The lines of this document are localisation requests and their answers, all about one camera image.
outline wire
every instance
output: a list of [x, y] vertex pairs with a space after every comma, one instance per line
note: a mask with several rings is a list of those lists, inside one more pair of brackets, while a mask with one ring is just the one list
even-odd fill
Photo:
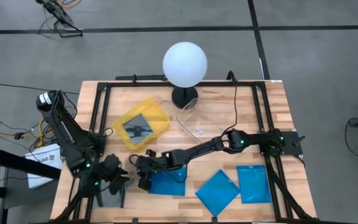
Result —
[[[44, 37], [46, 37], [46, 38], [50, 38], [52, 35], [56, 34], [56, 30], [54, 30], [54, 29], [52, 29], [52, 28], [49, 27], [48, 20], [49, 20], [50, 18], [53, 18], [54, 16], [47, 17], [47, 12], [45, 11], [45, 7], [42, 6], [42, 9], [44, 10], [45, 20], [44, 20], [44, 22], [41, 24], [40, 28], [38, 29], [37, 34], [42, 35], [42, 36], [44, 36]], [[41, 28], [44, 26], [45, 23], [47, 24], [47, 27], [48, 27], [50, 30], [53, 31], [52, 34], [50, 34], [50, 35], [40, 34]]]
[[70, 1], [68, 3], [64, 3], [65, 0], [63, 2], [61, 2], [60, 0], [56, 0], [56, 2], [63, 8], [66, 8], [66, 9], [71, 9], [72, 7], [76, 6], [78, 3], [81, 2], [81, 0], [74, 0], [74, 3], [70, 4], [71, 2], [73, 1]]
[[[43, 88], [36, 88], [36, 87], [30, 87], [30, 86], [19, 86], [19, 85], [8, 85], [8, 84], [3, 84], [0, 83], [0, 86], [8, 86], [8, 87], [16, 87], [16, 88], [26, 88], [26, 89], [30, 89], [30, 90], [41, 90], [41, 91], [49, 91], [47, 89], [43, 89]], [[74, 94], [74, 95], [79, 95], [79, 93], [74, 93], [74, 92], [70, 92], [70, 91], [64, 91], [66, 94]]]
[[3, 140], [5, 140], [5, 141], [7, 141], [7, 142], [10, 142], [10, 143], [15, 144], [15, 145], [17, 145], [17, 146], [21, 146], [21, 147], [25, 148], [26, 150], [28, 150], [28, 151], [31, 153], [31, 155], [35, 158], [35, 160], [37, 160], [38, 162], [40, 162], [40, 161], [36, 158], [36, 156], [35, 156], [35, 155], [31, 152], [31, 150], [30, 150], [30, 148], [32, 147], [32, 145], [30, 146], [30, 148], [27, 148], [27, 147], [23, 146], [22, 144], [19, 144], [19, 143], [16, 143], [16, 142], [12, 142], [12, 141], [10, 141], [10, 140], [8, 140], [8, 139], [2, 137], [2, 136], [0, 136], [0, 138], [3, 139]]
[[53, 151], [56, 151], [56, 150], [60, 150], [60, 149], [51, 149], [51, 150], [48, 150], [48, 151], [45, 151], [45, 152], [34, 153], [33, 155], [44, 154], [44, 153], [53, 152]]
[[22, 130], [22, 131], [25, 131], [25, 132], [30, 132], [31, 131], [31, 129], [29, 129], [29, 130], [27, 130], [27, 129], [24, 129], [24, 128], [12, 128], [12, 127], [10, 127], [10, 126], [8, 126], [8, 125], [6, 125], [5, 123], [3, 123], [1, 120], [0, 120], [0, 123], [3, 125], [3, 126], [5, 126], [5, 127], [7, 127], [7, 128], [9, 128], [9, 129], [12, 129], [12, 130]]
[[[110, 133], [110, 134], [106, 134], [106, 131], [107, 131], [107, 130], [111, 130], [111, 133]], [[99, 140], [100, 138], [106, 138], [106, 137], [112, 135], [112, 133], [113, 133], [112, 128], [106, 128], [105, 130], [103, 130], [103, 132], [96, 134], [96, 135], [94, 136], [94, 138], [95, 138], [96, 140]]]
[[44, 133], [41, 131], [42, 129], [42, 123], [44, 122], [44, 119], [42, 118], [40, 120], [40, 123], [38, 124], [38, 132], [40, 133], [40, 136], [39, 136], [39, 142], [37, 143], [37, 147], [42, 147], [44, 146], [44, 141], [42, 139], [42, 137], [44, 136]]
[[223, 131], [221, 137], [223, 137], [223, 136], [226, 134], [226, 131], [228, 131], [229, 129], [231, 129], [231, 128], [233, 128], [234, 126], [237, 125], [237, 117], [238, 117], [238, 115], [237, 115], [237, 105], [236, 105], [236, 101], [237, 101], [237, 80], [234, 81], [234, 86], [235, 86], [235, 90], [234, 90], [234, 111], [236, 112], [236, 122], [235, 122], [232, 126], [226, 128], [226, 129]]
[[187, 179], [187, 164], [188, 164], [187, 161], [186, 161], [186, 163], [185, 163], [185, 165], [184, 165], [184, 166], [186, 166], [185, 178], [184, 178], [183, 180], [178, 180], [178, 179], [177, 179], [176, 177], [174, 177], [174, 176], [171, 174], [171, 172], [170, 172], [164, 165], [162, 165], [161, 163], [156, 162], [156, 161], [153, 161], [153, 160], [150, 160], [150, 162], [146, 162], [146, 163], [144, 163], [144, 164], [140, 164], [140, 165], [136, 166], [136, 165], [133, 163], [133, 161], [132, 161], [132, 158], [133, 158], [133, 157], [139, 158], [139, 155], [133, 154], [133, 155], [130, 155], [130, 156], [129, 156], [129, 163], [131, 163], [131, 164], [132, 164], [133, 166], [135, 166], [135, 167], [149, 166], [149, 165], [151, 165], [152, 163], [156, 163], [156, 164], [158, 164], [176, 183], [184, 183], [184, 182], [186, 181], [186, 179]]
[[101, 189], [101, 190], [99, 191], [99, 193], [104, 192], [104, 191], [107, 190], [109, 187], [110, 187], [110, 185], [107, 185], [107, 187]]
[[65, 92], [63, 92], [63, 91], [62, 91], [62, 93], [63, 93], [63, 95], [65, 96], [65, 98], [68, 100], [68, 102], [70, 102], [70, 103], [71, 103], [71, 105], [74, 107], [74, 110], [75, 110], [75, 115], [74, 115], [73, 117], [77, 116], [77, 114], [78, 114], [77, 107], [76, 107], [76, 106], [75, 106], [75, 104], [71, 101], [71, 99], [69, 99], [69, 98], [67, 97], [67, 95], [66, 95], [66, 93], [65, 93]]
[[[76, 108], [74, 106], [65, 106], [65, 108], [73, 108], [74, 110], [76, 110]], [[73, 118], [75, 118], [77, 116], [77, 111], [74, 112], [74, 114], [72, 115]]]
[[5, 136], [15, 136], [14, 134], [8, 134], [8, 133], [2, 133], [2, 132], [0, 132], [0, 134], [5, 135]]
[[42, 130], [42, 135], [44, 136], [45, 139], [52, 139], [53, 137], [55, 137], [55, 136], [46, 137], [46, 134], [49, 133], [49, 132], [51, 132], [51, 131], [52, 131], [52, 129], [51, 129], [51, 127], [50, 127], [49, 124], [46, 125], [46, 127], [44, 127], [44, 130]]
[[347, 127], [350, 126], [350, 122], [351, 122], [352, 120], [354, 120], [354, 119], [356, 119], [356, 118], [351, 118], [351, 119], [349, 119], [349, 120], [347, 121], [347, 123], [346, 123], [346, 126], [345, 126], [345, 143], [346, 143], [346, 146], [347, 146], [348, 150], [350, 150], [355, 156], [358, 157], [358, 154], [355, 153], [355, 152], [351, 149], [351, 147], [349, 146], [349, 143], [347, 142], [347, 135], [346, 135], [346, 133], [347, 133]]
[[293, 155], [295, 156], [295, 158], [297, 158], [299, 161], [301, 161], [301, 163], [303, 164], [303, 167], [306, 167], [305, 162], [303, 161], [303, 159], [300, 156], [297, 155]]
[[74, 182], [75, 182], [75, 179], [73, 179], [73, 181], [71, 182], [71, 188], [70, 188], [70, 194], [68, 196], [67, 206], [69, 206], [70, 202], [71, 202], [71, 196], [73, 195]]
[[1, 179], [0, 181], [7, 180], [7, 179], [16, 179], [16, 180], [27, 180], [27, 179], [39, 179], [43, 177], [26, 177], [26, 178], [18, 178], [18, 177], [6, 177]]

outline white globe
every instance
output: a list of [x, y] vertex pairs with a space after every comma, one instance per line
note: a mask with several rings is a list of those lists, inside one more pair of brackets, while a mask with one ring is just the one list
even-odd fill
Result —
[[206, 74], [208, 62], [201, 47], [190, 42], [180, 42], [167, 50], [162, 69], [175, 86], [188, 88], [199, 83]]

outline blue plastic bag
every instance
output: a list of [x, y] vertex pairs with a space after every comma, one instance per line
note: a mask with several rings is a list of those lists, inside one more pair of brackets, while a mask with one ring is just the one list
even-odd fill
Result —
[[[169, 171], [176, 180], [184, 180], [186, 178], [186, 167]], [[152, 175], [152, 186], [149, 190], [150, 194], [162, 195], [179, 195], [185, 196], [186, 182], [178, 183], [168, 174], [161, 171]]]
[[239, 193], [240, 189], [222, 170], [219, 170], [196, 192], [196, 195], [212, 215], [217, 217]]
[[237, 166], [242, 203], [271, 202], [264, 165]]

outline wooden table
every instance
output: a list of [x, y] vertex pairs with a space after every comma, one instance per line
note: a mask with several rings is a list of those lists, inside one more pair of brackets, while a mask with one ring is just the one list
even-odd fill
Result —
[[[97, 83], [83, 82], [81, 87], [76, 121], [83, 129], [88, 129], [90, 126]], [[266, 88], [275, 127], [282, 131], [290, 131], [294, 126], [283, 83], [266, 81]], [[197, 87], [197, 90], [203, 103], [226, 121], [227, 124], [222, 126], [223, 129], [234, 123], [234, 87], [203, 86]], [[171, 102], [172, 87], [114, 87], [111, 91], [106, 127], [111, 127], [112, 121], [140, 103], [144, 98], [153, 97], [164, 112], [170, 116], [170, 126], [161, 136], [150, 141], [147, 148], [162, 152], [171, 149], [187, 149], [196, 144], [180, 129], [176, 117], [179, 109]], [[259, 101], [266, 123], [261, 93], [259, 93]], [[98, 121], [101, 116], [102, 105], [101, 102], [98, 110]], [[258, 124], [250, 87], [238, 87], [237, 110], [238, 125], [236, 129], [241, 129], [247, 133], [256, 133]], [[143, 148], [137, 153], [144, 154], [144, 151]], [[120, 158], [124, 168], [130, 169], [130, 165], [125, 161], [133, 152], [126, 147], [116, 133], [108, 137], [106, 143], [105, 156], [111, 153], [115, 153]], [[316, 213], [303, 164], [293, 156], [282, 156], [282, 161], [289, 191], [305, 211], [315, 217]], [[214, 152], [199, 157], [188, 164], [186, 195], [184, 197], [153, 195], [138, 189], [137, 186], [131, 187], [126, 190], [124, 208], [94, 208], [91, 222], [131, 222], [132, 218], [139, 218], [140, 222], [210, 222], [212, 215], [197, 198], [195, 192], [219, 169], [222, 169], [238, 186], [236, 166], [255, 164], [264, 164], [264, 158], [260, 155], [258, 146], [248, 147], [242, 153], [235, 155]], [[64, 167], [51, 218], [57, 217], [67, 206], [71, 182], [70, 172]], [[285, 207], [278, 189], [277, 195], [282, 216], [285, 217]], [[80, 217], [83, 217], [84, 210], [85, 207], [83, 207]], [[239, 194], [219, 214], [218, 220], [219, 222], [251, 222], [274, 221], [275, 218], [271, 203], [243, 204]]]

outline white sphere lamp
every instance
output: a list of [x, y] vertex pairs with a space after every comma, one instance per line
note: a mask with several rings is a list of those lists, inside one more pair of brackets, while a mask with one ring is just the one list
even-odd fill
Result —
[[201, 47], [191, 42], [174, 44], [165, 53], [162, 69], [168, 81], [175, 85], [172, 101], [179, 107], [185, 107], [198, 97], [196, 88], [205, 76], [208, 62]]

